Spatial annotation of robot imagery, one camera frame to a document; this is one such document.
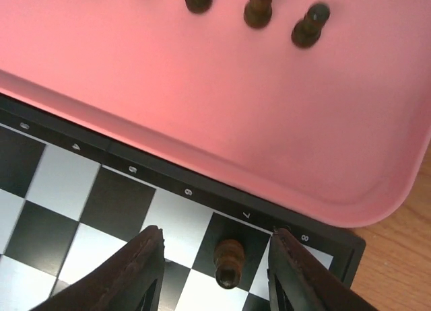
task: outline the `wooden surface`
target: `wooden surface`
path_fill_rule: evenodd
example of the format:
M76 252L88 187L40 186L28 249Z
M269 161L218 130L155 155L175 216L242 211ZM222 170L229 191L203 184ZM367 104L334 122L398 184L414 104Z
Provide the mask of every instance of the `wooden surface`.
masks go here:
M355 230L367 243L352 289L379 310L431 310L431 145L394 214Z

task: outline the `chessboard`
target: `chessboard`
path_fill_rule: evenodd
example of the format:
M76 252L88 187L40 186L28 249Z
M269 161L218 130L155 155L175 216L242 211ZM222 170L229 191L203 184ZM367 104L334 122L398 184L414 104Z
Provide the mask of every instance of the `chessboard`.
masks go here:
M270 220L268 215L253 219L252 209L235 214L231 202L220 204L187 186L191 178L166 181L163 171L113 154L116 144L99 135L89 145L0 113L0 310L35 307L93 271L148 225L162 228L165 239L160 311L270 310L271 228L253 221ZM88 140L87 131L80 135ZM157 162L134 153L147 166ZM303 242L308 236L326 242L326 248L313 248L313 240L306 247L333 273L356 271L363 247L355 251L354 264L344 263L339 271L342 256L352 260L352 249L331 252L335 243L327 238L292 233ZM213 250L224 238L238 239L246 251L240 285L230 290L214 279Z

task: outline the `wooden table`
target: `wooden table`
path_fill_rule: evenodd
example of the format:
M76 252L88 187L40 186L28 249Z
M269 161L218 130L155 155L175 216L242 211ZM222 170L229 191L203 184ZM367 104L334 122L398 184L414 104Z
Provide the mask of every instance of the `wooden table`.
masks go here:
M352 289L379 310L431 310L431 145L406 202L373 226Z

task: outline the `pink surface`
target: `pink surface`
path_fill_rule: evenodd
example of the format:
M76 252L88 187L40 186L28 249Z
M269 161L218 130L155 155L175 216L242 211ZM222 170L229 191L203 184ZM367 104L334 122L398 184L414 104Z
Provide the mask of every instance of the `pink surface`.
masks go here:
M342 227L407 196L431 138L431 0L0 0L0 91Z

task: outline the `chessboard border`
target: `chessboard border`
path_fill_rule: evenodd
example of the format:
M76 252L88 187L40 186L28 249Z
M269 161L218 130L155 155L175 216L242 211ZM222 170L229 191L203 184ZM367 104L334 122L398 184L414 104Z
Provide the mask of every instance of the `chessboard border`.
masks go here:
M329 268L350 287L365 241L270 201L135 149L0 93L0 124L206 205L266 232L288 228L303 244L333 256Z

